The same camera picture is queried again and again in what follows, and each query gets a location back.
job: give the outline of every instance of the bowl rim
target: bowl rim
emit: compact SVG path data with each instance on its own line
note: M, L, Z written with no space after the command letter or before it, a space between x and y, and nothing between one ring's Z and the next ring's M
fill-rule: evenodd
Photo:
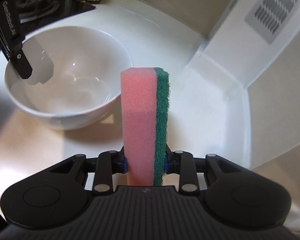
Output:
M93 28L89 28L89 27L83 27L83 26L71 26L71 25L66 25L66 26L62 26L62 27L57 27L57 28L51 28L51 29L48 29L48 30L43 30L42 32L39 32L39 33L36 33L35 35L29 37L28 39L26 39L24 42L27 42L29 39L41 34L41 33L45 33L45 32L48 32L48 31L51 31L51 30L55 30L55 29L60 29L60 28L65 28L65 27L79 27L79 28L82 28L82 29L90 29L90 30L94 30L96 32L101 32L101 33L104 33L110 37L112 37L113 39L115 39L117 42L119 42L119 44L121 44L121 46L126 50L127 54L129 55L129 58L130 58L130 63L131 63L131 67L134 67L134 63L133 63L133 59L132 59L132 56L129 52L129 50L126 48L126 46L124 46L117 38L115 38L114 36L112 36L111 34L109 33L106 33L104 31L101 31L101 30L96 30L96 29L93 29ZM83 110L83 111L79 111L79 112L74 112L74 113L69 113L69 114L54 114L54 113L47 113L47 112L41 112L41 111L38 111L38 110L34 110L28 106L25 106L23 105L22 103L20 103L16 97L12 94L9 86L8 86L8 82L7 82L7 68L8 67L12 67L12 63L11 61L9 60L7 65L6 65L6 69L5 69L5 72L4 72L4 85L6 87L6 90L11 98L11 100L19 107L21 108L23 111L27 112L27 113L30 113L34 116L38 116L38 117L45 117L45 118L66 118L66 117L73 117L73 116L79 116L79 115L84 115L84 114L89 114L89 113L92 113L98 109L101 109L103 108L104 106L110 104L111 102L117 100L117 98L121 95L121 90L118 94L116 94L115 96L113 96L111 99L109 99L108 101L102 103L101 105L98 105L98 106L95 106L93 108L89 108L87 110Z

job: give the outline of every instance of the gas burner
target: gas burner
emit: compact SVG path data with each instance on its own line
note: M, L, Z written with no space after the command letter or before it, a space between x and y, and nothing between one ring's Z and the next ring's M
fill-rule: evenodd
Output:
M16 0L20 22L30 22L56 11L60 3L56 0Z

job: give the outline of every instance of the screw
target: screw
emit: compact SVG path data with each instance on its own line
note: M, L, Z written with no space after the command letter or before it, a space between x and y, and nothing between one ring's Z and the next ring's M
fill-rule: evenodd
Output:
M143 190L141 190L143 193L148 193L150 190L148 188L145 188Z
M198 189L198 187L195 184L184 184L181 188L183 191L186 192L194 192Z
M94 186L94 190L97 192L106 192L110 189L110 186L107 184L98 184Z

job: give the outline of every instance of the metal rivet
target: metal rivet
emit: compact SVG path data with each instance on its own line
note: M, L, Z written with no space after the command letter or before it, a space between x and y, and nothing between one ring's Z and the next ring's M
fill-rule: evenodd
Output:
M98 184L94 186L94 190L98 192L106 192L110 189L110 186L107 184Z
M186 192L194 192L198 189L198 187L195 184L184 184L181 188L183 191Z

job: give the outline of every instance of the ridged black surface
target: ridged black surface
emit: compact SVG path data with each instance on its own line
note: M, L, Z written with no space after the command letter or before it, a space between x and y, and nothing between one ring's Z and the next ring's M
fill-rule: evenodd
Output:
M121 186L112 195L95 197L85 213L67 225L40 231L13 226L9 234L0 235L0 239L290 240L296 238L282 226L263 231L231 228L212 218L198 198L182 196L173 186L151 188Z

